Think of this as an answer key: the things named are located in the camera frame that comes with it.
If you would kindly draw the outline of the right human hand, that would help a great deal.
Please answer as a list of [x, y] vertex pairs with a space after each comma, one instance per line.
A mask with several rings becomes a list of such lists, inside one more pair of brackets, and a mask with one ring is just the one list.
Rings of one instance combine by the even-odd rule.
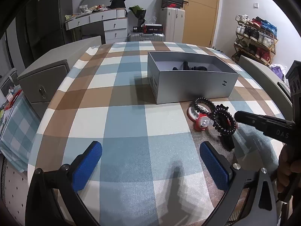
[[300, 160], [294, 162], [289, 162], [290, 160], [288, 152], [289, 146], [284, 145], [280, 156], [279, 156], [279, 165], [277, 168], [277, 191], [279, 193], [283, 192], [285, 187], [289, 185], [289, 176], [292, 173], [300, 173]]

